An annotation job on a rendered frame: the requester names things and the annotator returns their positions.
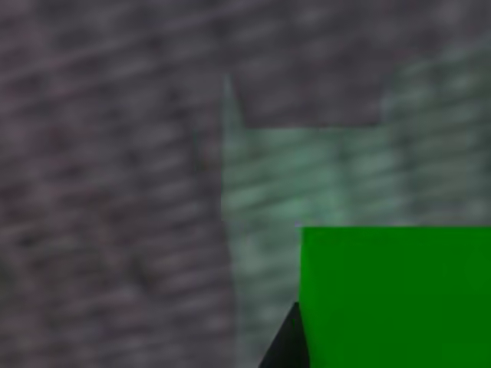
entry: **green box face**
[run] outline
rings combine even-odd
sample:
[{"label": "green box face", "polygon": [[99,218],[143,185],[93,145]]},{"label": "green box face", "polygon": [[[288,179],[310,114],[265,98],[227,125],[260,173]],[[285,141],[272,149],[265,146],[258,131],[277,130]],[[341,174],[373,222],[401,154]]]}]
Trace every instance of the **green box face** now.
[{"label": "green box face", "polygon": [[311,368],[491,367],[491,229],[304,228]]}]

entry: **green rectangle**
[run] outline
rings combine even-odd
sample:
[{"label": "green rectangle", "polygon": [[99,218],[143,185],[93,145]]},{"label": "green rectangle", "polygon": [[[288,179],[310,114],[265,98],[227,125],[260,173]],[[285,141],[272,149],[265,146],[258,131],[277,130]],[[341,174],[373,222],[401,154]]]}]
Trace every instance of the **green rectangle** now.
[{"label": "green rectangle", "polygon": [[311,368],[489,368],[491,228],[304,228]]}]

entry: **green tinted surface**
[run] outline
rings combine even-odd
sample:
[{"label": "green tinted surface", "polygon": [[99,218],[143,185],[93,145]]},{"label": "green tinted surface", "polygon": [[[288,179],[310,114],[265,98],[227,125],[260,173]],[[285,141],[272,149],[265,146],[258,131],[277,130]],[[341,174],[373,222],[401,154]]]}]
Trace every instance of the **green tinted surface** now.
[{"label": "green tinted surface", "polygon": [[401,66],[387,77],[384,119],[370,129],[247,129],[226,85],[222,220],[236,282],[236,368],[258,366],[298,297],[296,222],[491,223],[489,56]]},{"label": "green tinted surface", "polygon": [[491,229],[305,228],[311,368],[491,366]]}]

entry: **green block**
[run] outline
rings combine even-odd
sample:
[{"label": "green block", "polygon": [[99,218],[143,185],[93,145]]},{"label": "green block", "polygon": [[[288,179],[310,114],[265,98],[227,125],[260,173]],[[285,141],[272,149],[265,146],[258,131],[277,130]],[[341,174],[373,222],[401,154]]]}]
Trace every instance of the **green block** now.
[{"label": "green block", "polygon": [[305,228],[311,368],[491,366],[491,229]]}]

